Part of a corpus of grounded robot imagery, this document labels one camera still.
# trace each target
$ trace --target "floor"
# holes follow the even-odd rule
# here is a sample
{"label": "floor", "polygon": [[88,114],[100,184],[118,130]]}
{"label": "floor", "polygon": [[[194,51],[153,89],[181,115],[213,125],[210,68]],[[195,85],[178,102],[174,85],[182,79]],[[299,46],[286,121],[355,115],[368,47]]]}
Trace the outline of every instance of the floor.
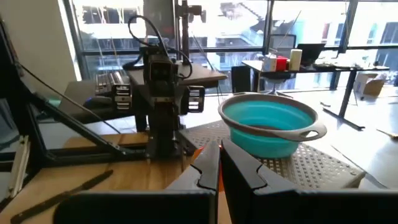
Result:
{"label": "floor", "polygon": [[[367,180],[367,185],[370,186],[368,188],[375,186],[398,188],[398,181],[391,178],[391,175],[398,171],[398,164],[395,163],[398,160],[398,143],[390,141],[386,135],[376,131],[376,128],[381,128],[385,131],[398,133],[398,121],[396,119],[398,114],[398,88],[384,88],[377,99],[365,97],[364,100],[361,100],[361,96],[356,96],[357,102],[354,95],[351,95],[347,117],[354,117],[365,123],[366,129],[363,132],[355,131],[322,111],[321,101],[329,105],[340,106],[344,94],[343,90],[289,94],[296,100],[315,108],[320,119],[328,128],[328,134],[324,138],[309,144],[342,161],[354,163],[368,171],[374,177]],[[220,116],[215,108],[218,107],[219,101],[227,98],[228,96],[207,97],[204,112],[188,114],[182,118],[182,123],[190,128],[219,120]],[[123,133],[130,133],[135,129],[135,122],[132,117],[112,120],[110,123]],[[93,123],[87,126],[98,134],[115,133],[103,123]],[[58,123],[40,124],[40,130],[48,149],[59,149],[68,138],[78,135],[68,127]],[[3,150],[3,152],[9,151],[13,151],[13,148]],[[9,173],[0,173],[0,197],[6,191],[8,178]]]}

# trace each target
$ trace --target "cardboard box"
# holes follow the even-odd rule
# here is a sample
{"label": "cardboard box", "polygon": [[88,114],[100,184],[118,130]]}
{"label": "cardboard box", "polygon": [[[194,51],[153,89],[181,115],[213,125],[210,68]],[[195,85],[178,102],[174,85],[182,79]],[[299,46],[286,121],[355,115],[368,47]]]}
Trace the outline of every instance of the cardboard box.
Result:
{"label": "cardboard box", "polygon": [[384,79],[377,79],[377,74],[358,74],[354,82],[354,91],[362,95],[379,96]]}

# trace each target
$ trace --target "black desk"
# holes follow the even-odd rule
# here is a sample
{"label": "black desk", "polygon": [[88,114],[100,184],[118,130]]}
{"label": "black desk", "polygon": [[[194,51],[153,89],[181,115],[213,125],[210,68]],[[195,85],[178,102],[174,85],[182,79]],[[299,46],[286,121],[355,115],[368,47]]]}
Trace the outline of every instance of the black desk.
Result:
{"label": "black desk", "polygon": [[369,67],[369,68],[336,68],[336,69],[330,69],[330,68],[324,68],[324,69],[314,69],[314,70],[299,70],[299,71],[284,71],[284,72],[263,72],[262,71],[262,61],[259,60],[245,60],[242,61],[243,64],[246,66],[250,67],[253,72],[254,72],[254,78],[253,78],[253,86],[252,86],[252,91],[258,92],[259,88],[259,77],[266,77],[266,78],[272,78],[272,79],[277,79],[279,77],[280,79],[288,79],[290,78],[292,73],[321,73],[321,72],[349,72],[349,77],[347,81],[347,86],[346,86],[346,91],[344,93],[343,101],[341,103],[340,109],[334,110],[332,107],[327,108],[324,107],[323,110],[326,111],[327,113],[331,114],[332,116],[336,116],[337,118],[342,119],[345,123],[350,125],[351,127],[357,129],[357,130],[362,130],[365,128],[363,125],[358,125],[353,123],[352,121],[349,121],[348,119],[345,119],[345,114],[348,106],[348,101],[349,97],[351,95],[351,91],[353,90],[354,87],[354,82],[355,82],[355,77],[357,72],[364,72],[364,71],[388,71],[390,68],[388,67],[383,67],[383,66],[376,66],[376,67]]}
{"label": "black desk", "polygon": [[[201,65],[193,64],[192,67],[193,72],[191,77],[186,80],[180,80],[180,85],[201,85],[205,88],[212,88],[218,85],[218,80],[227,78],[225,74],[212,72],[207,68],[203,68]],[[182,66],[179,72],[184,75],[188,75],[189,66]],[[144,84],[142,70],[129,71],[129,73],[130,76],[134,77],[135,83]],[[87,99],[95,96],[95,81],[84,80],[80,82],[70,82],[65,90],[65,95],[82,105]],[[78,108],[65,99],[61,100],[58,108],[84,124],[98,121],[98,119],[94,118],[91,114]],[[113,113],[111,108],[96,109],[93,110],[93,112],[104,120],[116,119],[122,116],[122,114]]]}

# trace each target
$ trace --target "desk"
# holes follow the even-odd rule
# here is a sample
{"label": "desk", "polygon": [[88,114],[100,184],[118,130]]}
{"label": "desk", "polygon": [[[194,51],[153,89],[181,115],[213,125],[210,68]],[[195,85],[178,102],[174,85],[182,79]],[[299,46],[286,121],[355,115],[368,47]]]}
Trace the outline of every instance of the desk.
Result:
{"label": "desk", "polygon": [[[181,164],[177,161],[150,164],[146,161],[117,162],[42,169],[0,213],[0,223],[8,224],[15,214],[110,169],[114,171],[113,175],[91,191],[162,190],[181,174]],[[218,223],[231,223],[224,193],[219,194],[218,203]],[[24,221],[24,224],[52,223],[54,210],[52,207]]]}
{"label": "desk", "polygon": [[356,124],[348,119],[345,119],[349,96],[351,95],[351,91],[353,90],[357,72],[365,72],[365,71],[380,72],[380,71],[390,70],[390,68],[388,68],[388,67],[376,66],[376,67],[369,67],[369,68],[336,68],[333,70],[330,68],[320,68],[320,69],[314,69],[314,70],[305,69],[305,70],[299,70],[299,71],[265,72],[262,70],[262,61],[245,60],[245,61],[242,61],[242,63],[245,64],[246,66],[250,67],[254,71],[252,90],[255,92],[259,91],[259,87],[258,87],[259,77],[266,77],[266,78],[272,77],[273,79],[275,79],[276,73],[280,77],[280,79],[288,79],[288,78],[290,78],[292,73],[349,72],[346,91],[344,93],[344,97],[343,97],[343,101],[341,103],[340,109],[338,111],[335,111],[333,108],[327,108],[327,107],[324,107],[323,109],[327,113],[330,113],[331,115],[333,115],[339,119],[342,119],[348,125],[350,125],[351,127],[355,128],[357,130],[362,130],[365,127],[363,125]]}
{"label": "desk", "polygon": [[[218,80],[223,80],[227,78],[226,75],[213,72],[207,68],[203,68],[201,65],[192,64],[193,72],[190,78],[186,80],[180,80],[180,85],[203,85],[205,88],[216,87],[218,85]],[[128,71],[129,74],[134,77],[134,82],[142,85],[144,84],[144,79],[142,77],[142,70]],[[182,66],[180,73],[184,75],[189,74],[189,66]],[[83,80],[80,82],[70,82],[65,90],[65,95],[76,101],[78,104],[82,105],[87,99],[95,96],[95,81],[94,80]],[[73,105],[69,101],[62,99],[58,107],[61,111],[69,114],[70,116],[76,118],[82,123],[92,123],[97,122],[98,119],[94,118],[92,115]],[[93,110],[101,118],[115,119],[120,118],[120,114],[113,113],[111,108],[103,108]]]}

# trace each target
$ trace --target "table leg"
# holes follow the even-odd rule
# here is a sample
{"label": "table leg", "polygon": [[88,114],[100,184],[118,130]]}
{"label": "table leg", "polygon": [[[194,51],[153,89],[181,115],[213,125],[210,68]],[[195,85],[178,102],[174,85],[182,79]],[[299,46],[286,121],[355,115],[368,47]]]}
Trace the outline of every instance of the table leg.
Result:
{"label": "table leg", "polygon": [[253,86],[252,86],[252,91],[257,93],[259,91],[259,79],[260,79],[260,74],[258,71],[255,71],[253,69],[254,72],[254,77],[253,77]]}
{"label": "table leg", "polygon": [[327,113],[330,113],[333,116],[336,116],[337,118],[340,118],[343,120],[344,123],[350,125],[354,129],[357,129],[358,131],[364,129],[364,126],[358,125],[348,119],[345,119],[345,114],[349,102],[349,97],[351,96],[351,91],[353,91],[354,88],[354,82],[355,82],[355,77],[356,77],[356,71],[350,71],[348,81],[347,81],[347,86],[346,86],[346,91],[344,93],[343,97],[343,102],[341,102],[340,110],[337,113],[334,111],[332,108],[327,108],[324,107],[323,110],[326,111]]}

